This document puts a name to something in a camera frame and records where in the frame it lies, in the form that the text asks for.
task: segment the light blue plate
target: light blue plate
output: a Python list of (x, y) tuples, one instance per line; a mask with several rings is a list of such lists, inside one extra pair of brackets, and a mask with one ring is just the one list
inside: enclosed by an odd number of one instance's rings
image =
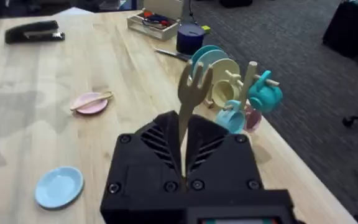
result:
[(35, 200), (44, 208), (59, 208), (76, 199), (83, 186), (84, 178), (78, 169), (59, 167), (38, 181)]
[[(198, 62), (202, 62), (204, 64), (203, 67), (203, 74), (205, 70), (207, 70), (208, 65), (212, 65), (214, 62), (221, 60), (222, 58), (229, 58), (229, 56), (223, 52), (223, 50), (210, 50), (209, 52), (206, 52), (203, 54), (195, 64), (198, 64)], [(196, 67), (193, 69), (193, 76), (196, 75)]]
[(220, 47), (215, 46), (215, 45), (205, 45), (204, 47), (198, 49), (196, 51), (196, 53), (193, 54), (193, 56), (191, 56), (191, 61), (193, 62), (193, 64), (191, 65), (191, 70), (193, 71), (195, 66), (196, 66), (196, 62), (198, 61), (198, 59), (203, 56), (203, 54), (205, 54), (206, 52), (209, 52), (210, 50), (222, 50)]

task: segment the wooden mug stand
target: wooden mug stand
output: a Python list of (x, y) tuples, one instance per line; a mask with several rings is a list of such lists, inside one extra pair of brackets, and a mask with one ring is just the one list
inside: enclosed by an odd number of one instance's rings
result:
[[(239, 101), (241, 102), (241, 108), (244, 108), (246, 105), (249, 88), (252, 86), (255, 80), (258, 80), (260, 78), (260, 75), (256, 74), (256, 70), (257, 70), (257, 62), (249, 62), (247, 67), (247, 72), (243, 81), (241, 81), (241, 76), (239, 74), (233, 74), (228, 70), (225, 71), (227, 75), (227, 80), (229, 80), (230, 84), (238, 85), (241, 88), (241, 93), (239, 98)], [(267, 85), (270, 86), (279, 86), (280, 84), (279, 82), (276, 82), (271, 79), (268, 79), (265, 82)], [(212, 99), (212, 87), (208, 91), (207, 97), (204, 100), (204, 105), (207, 106), (207, 108), (213, 108), (215, 106), (215, 103)], [(231, 106), (222, 109), (229, 110), (231, 109)]]

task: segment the gray carpet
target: gray carpet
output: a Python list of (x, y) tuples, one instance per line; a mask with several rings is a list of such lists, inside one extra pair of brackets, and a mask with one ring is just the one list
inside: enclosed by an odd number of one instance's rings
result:
[(212, 28), (205, 43), (222, 47), (245, 71), (259, 62), (281, 83), (282, 104), (265, 117), (328, 189), (358, 212), (358, 64), (321, 45), (339, 0), (254, 0), (225, 9), (193, 1), (196, 20)]

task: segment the toy mug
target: toy mug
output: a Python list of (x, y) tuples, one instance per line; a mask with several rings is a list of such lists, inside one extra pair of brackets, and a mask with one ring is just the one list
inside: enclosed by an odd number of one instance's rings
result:
[(216, 106), (223, 107), (228, 100), (236, 100), (240, 95), (240, 88), (230, 84), (229, 80), (217, 81), (212, 87), (212, 99)]
[(248, 91), (249, 103), (263, 113), (270, 112), (283, 98), (279, 87), (266, 85), (265, 81), (270, 76), (272, 76), (271, 71), (264, 72)]
[(233, 105), (232, 109), (221, 110), (218, 115), (216, 115), (215, 122), (228, 129), (231, 133), (237, 134), (240, 133), (246, 122), (246, 118), (240, 110), (240, 101), (229, 100), (224, 106)]
[(253, 133), (259, 127), (260, 121), (262, 120), (262, 113), (253, 109), (252, 106), (247, 106), (244, 111), (246, 113), (244, 130), (248, 133)]

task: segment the navy blue container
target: navy blue container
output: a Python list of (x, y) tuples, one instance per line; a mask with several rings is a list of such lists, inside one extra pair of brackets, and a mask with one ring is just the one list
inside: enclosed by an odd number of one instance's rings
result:
[(182, 24), (178, 29), (177, 52), (193, 55), (203, 46), (205, 31), (196, 24)]

